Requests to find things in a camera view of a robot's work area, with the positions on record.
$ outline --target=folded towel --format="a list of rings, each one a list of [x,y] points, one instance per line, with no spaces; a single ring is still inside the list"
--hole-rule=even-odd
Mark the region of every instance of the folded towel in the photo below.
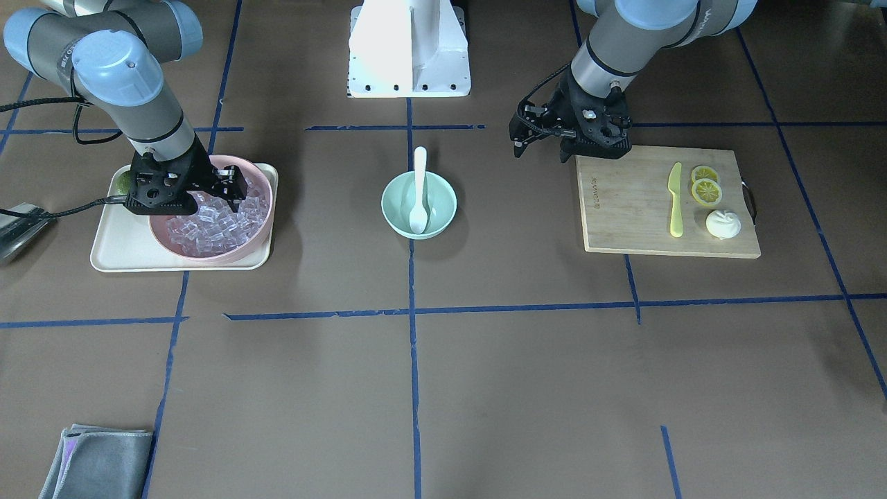
[[[61,433],[39,499],[127,499],[142,495],[152,432],[73,424]]]

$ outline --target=silver object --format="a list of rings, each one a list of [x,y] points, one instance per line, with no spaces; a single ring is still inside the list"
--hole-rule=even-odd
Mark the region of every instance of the silver object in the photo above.
[[[10,211],[31,214],[46,212],[27,202],[23,202]],[[54,221],[54,218],[19,218],[0,215],[0,266],[11,262],[29,242]]]

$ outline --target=beige tray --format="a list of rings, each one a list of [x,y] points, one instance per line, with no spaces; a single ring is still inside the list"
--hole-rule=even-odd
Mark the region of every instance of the beige tray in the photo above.
[[[255,166],[268,177],[271,190],[277,198],[278,173],[269,164],[258,162]],[[114,181],[126,165],[115,172],[108,187],[108,195]],[[92,243],[90,263],[100,272],[170,272],[183,270],[253,270],[268,260],[271,254],[271,233],[256,251],[229,264],[199,264],[178,257],[163,248],[151,234],[148,217],[133,215],[119,204],[107,204],[98,222],[96,239]]]
[[[671,166],[681,162],[681,215],[684,235],[671,237]],[[690,171],[697,165],[718,171],[723,199],[718,210],[735,211],[742,230],[733,239],[709,234],[705,218],[713,210],[690,195]],[[733,151],[635,146],[618,160],[576,156],[579,206],[585,250],[688,257],[757,258],[754,224],[742,195]]]

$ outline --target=black cable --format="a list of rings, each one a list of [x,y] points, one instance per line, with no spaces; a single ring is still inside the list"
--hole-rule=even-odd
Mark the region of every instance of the black cable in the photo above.
[[[124,204],[127,199],[126,194],[120,194],[116,196],[108,196],[103,198],[98,198],[96,201],[88,202],[83,206],[78,206],[77,208],[73,208],[71,210],[60,211],[58,213],[18,213],[18,211],[9,211],[0,209],[0,215],[9,215],[10,217],[17,218],[60,218],[67,217],[68,215],[74,215],[75,213],[80,213],[81,211],[88,210],[93,206],[101,206],[103,204]]]
[[[117,131],[114,135],[109,135],[108,137],[104,137],[102,139],[81,139],[80,138],[80,112],[83,111],[83,108],[88,106],[89,103],[77,104],[77,109],[74,111],[74,124],[71,126],[71,131],[74,133],[74,140],[77,141],[77,144],[81,146],[93,146],[96,144],[105,144],[106,142],[110,142],[114,139],[117,139],[121,135],[123,135],[122,131]]]
[[[21,107],[31,107],[31,106],[39,106],[41,104],[63,104],[66,102],[77,102],[78,104],[86,103],[86,100],[83,97],[47,97],[45,99],[31,99],[31,100],[22,100],[21,102],[13,102],[11,104],[5,104],[0,106],[0,113],[5,113],[6,111],[12,111],[13,109],[19,109]]]
[[[20,102],[12,102],[11,104],[5,104],[0,106],[0,113],[5,113],[6,111],[12,111],[13,109],[21,109],[22,107],[31,107],[31,106],[39,106],[41,104],[65,104],[67,102],[74,102],[77,105],[77,109],[74,111],[74,124],[71,127],[72,132],[74,133],[74,140],[77,144],[81,146],[93,146],[95,144],[105,144],[114,139],[117,139],[121,135],[123,135],[122,131],[118,131],[114,135],[104,137],[102,139],[81,139],[80,138],[80,113],[83,111],[84,107],[91,106],[92,104],[84,99],[83,97],[77,95],[74,97],[47,97],[44,99],[31,99],[31,100],[22,100]]]
[[[551,73],[545,80],[539,82],[535,87],[533,87],[533,90],[531,90],[530,93],[528,93],[527,96],[524,97],[517,105],[517,113],[515,113],[517,119],[521,120],[521,123],[527,125],[527,128],[529,128],[530,130],[535,131],[536,133],[541,135],[554,135],[556,137],[560,137],[565,134],[565,131],[563,130],[558,130],[555,128],[542,128],[540,126],[537,126],[535,123],[527,119],[527,116],[523,113],[523,107],[525,106],[525,103],[530,100],[530,97],[532,97],[534,93],[536,93],[540,88],[544,87],[546,83],[552,81],[557,75],[566,71],[569,65],[570,63],[568,62],[557,71]]]

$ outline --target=light green bowl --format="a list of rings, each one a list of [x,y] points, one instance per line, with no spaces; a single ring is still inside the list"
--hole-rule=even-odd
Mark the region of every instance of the light green bowl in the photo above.
[[[416,203],[416,173],[407,171],[391,180],[382,192],[382,215],[392,229],[410,239],[428,239],[440,234],[456,216],[456,193],[443,177],[426,172],[425,208],[428,226],[422,234],[410,228],[410,210]]]

